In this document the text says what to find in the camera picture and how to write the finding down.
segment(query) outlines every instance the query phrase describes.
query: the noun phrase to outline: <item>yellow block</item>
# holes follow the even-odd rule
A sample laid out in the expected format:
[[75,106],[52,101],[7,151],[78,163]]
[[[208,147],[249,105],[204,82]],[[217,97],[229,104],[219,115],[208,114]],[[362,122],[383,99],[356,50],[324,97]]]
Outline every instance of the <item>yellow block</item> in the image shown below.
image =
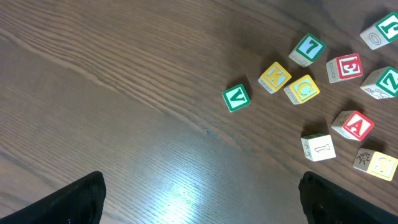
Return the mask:
[[396,172],[397,165],[398,160],[396,158],[387,156],[381,152],[375,152],[366,172],[378,178],[391,181]]
[[278,91],[289,81],[292,76],[278,62],[274,62],[262,75],[261,78],[269,88]]
[[310,75],[304,75],[289,85],[294,96],[300,103],[305,103],[320,93]]

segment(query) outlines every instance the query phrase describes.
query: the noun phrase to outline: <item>wooden block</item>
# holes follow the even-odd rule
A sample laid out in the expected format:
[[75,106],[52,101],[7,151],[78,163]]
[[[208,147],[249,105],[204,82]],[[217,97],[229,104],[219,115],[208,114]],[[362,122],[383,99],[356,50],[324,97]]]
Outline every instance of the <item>wooden block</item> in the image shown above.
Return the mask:
[[334,58],[326,63],[330,83],[350,80],[363,75],[359,54],[350,54]]
[[397,169],[398,160],[381,152],[359,149],[354,168],[378,178],[391,181]]
[[398,96],[398,70],[385,67],[373,71],[362,83],[361,89],[378,100]]
[[357,141],[362,141],[373,126],[373,121],[358,111],[343,111],[331,124],[344,138]]
[[310,75],[304,75],[284,88],[285,93],[294,105],[302,104],[320,93]]
[[234,112],[250,104],[249,96],[242,84],[224,91],[223,97],[230,112]]
[[329,134],[313,134],[301,138],[305,157],[313,162],[336,157]]
[[274,62],[259,78],[259,83],[269,93],[276,93],[292,76],[278,62]]
[[289,58],[302,67],[311,65],[321,55],[326,45],[314,37],[307,34],[290,53]]
[[393,42],[398,38],[398,14],[388,14],[363,31],[360,36],[372,50]]

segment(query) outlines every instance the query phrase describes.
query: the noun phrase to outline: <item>red-bordered block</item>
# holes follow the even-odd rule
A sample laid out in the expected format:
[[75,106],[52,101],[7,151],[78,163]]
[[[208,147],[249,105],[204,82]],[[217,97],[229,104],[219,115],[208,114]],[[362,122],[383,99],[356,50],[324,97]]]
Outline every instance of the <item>red-bordered block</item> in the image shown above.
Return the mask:
[[334,58],[326,63],[330,83],[350,80],[363,75],[359,54],[350,54]]
[[336,58],[340,79],[350,79],[363,75],[359,54],[350,54]]
[[354,111],[343,124],[343,128],[360,141],[366,137],[373,127],[373,121],[358,111]]

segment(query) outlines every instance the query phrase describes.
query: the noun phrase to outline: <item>block face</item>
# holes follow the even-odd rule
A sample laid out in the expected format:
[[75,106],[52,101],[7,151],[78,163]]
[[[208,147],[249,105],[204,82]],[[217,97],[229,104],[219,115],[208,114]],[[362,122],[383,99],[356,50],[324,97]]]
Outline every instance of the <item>block face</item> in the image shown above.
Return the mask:
[[292,78],[291,74],[287,72],[278,62],[273,63],[260,77],[268,88],[275,93],[283,85],[285,85]]
[[373,71],[362,83],[361,89],[378,100],[393,97],[376,85],[376,82],[381,78],[387,68],[388,67]]
[[388,16],[376,23],[376,27],[388,42],[398,38],[398,14],[390,13]]
[[275,90],[273,90],[267,83],[266,81],[260,76],[259,78],[259,83],[261,84],[262,87],[264,87],[270,94],[276,93]]
[[376,85],[392,97],[398,96],[398,71],[388,67],[376,82]]
[[385,91],[379,88],[377,85],[368,85],[368,86],[361,86],[361,89],[368,93],[369,95],[373,96],[373,98],[381,100],[381,99],[388,99],[391,98],[391,95],[388,95]]
[[234,112],[250,104],[250,99],[242,84],[223,92],[225,103],[230,112]]
[[350,54],[336,58],[340,79],[351,79],[363,75],[359,54]]
[[391,181],[397,169],[398,160],[381,152],[375,152],[368,168],[368,173]]
[[289,54],[289,58],[304,68],[312,64],[311,61],[300,55],[295,49]]
[[367,28],[360,34],[360,36],[372,50],[378,49],[389,43],[375,25]]
[[343,128],[357,140],[362,141],[373,126],[374,123],[369,118],[358,111],[354,111],[344,123]]
[[307,139],[301,139],[301,143],[303,144],[304,155],[307,159],[312,161],[311,149]]
[[284,88],[284,91],[294,105],[300,104],[299,100],[295,97],[289,86]]
[[363,172],[368,172],[369,165],[375,151],[369,149],[359,149],[355,161],[354,168],[359,169]]
[[341,81],[340,74],[338,73],[336,59],[330,60],[326,63],[326,71],[328,72],[330,83],[336,83]]
[[326,45],[322,41],[312,34],[307,34],[296,47],[296,51],[307,60],[314,62],[325,48]]
[[304,75],[290,84],[289,87],[300,103],[305,103],[320,92],[310,75]]
[[345,123],[352,117],[355,111],[342,111],[335,121],[331,124],[331,128],[337,131],[339,134],[341,134],[344,138],[346,139],[352,139],[352,140],[359,140],[357,137],[353,136],[349,131],[345,130],[343,127]]
[[321,161],[336,157],[333,141],[329,134],[316,134],[302,138],[305,157],[311,161]]

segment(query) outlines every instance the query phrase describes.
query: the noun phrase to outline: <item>wood grain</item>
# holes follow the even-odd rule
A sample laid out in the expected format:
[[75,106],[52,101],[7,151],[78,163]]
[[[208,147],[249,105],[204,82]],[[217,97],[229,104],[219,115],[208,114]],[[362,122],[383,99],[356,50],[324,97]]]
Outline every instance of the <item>wood grain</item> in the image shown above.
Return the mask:
[[[104,172],[104,223],[305,223],[297,186],[313,170],[398,214],[398,180],[352,168],[362,145],[398,157],[395,99],[364,78],[329,84],[325,62],[357,52],[366,74],[398,67],[397,44],[370,50],[359,33],[388,1],[0,1],[0,216],[93,171]],[[311,32],[328,48],[288,59]],[[273,62],[321,94],[294,106],[257,83]],[[221,96],[248,83],[252,103]],[[330,131],[337,158],[311,162],[302,134],[342,110],[375,123],[363,142]]]

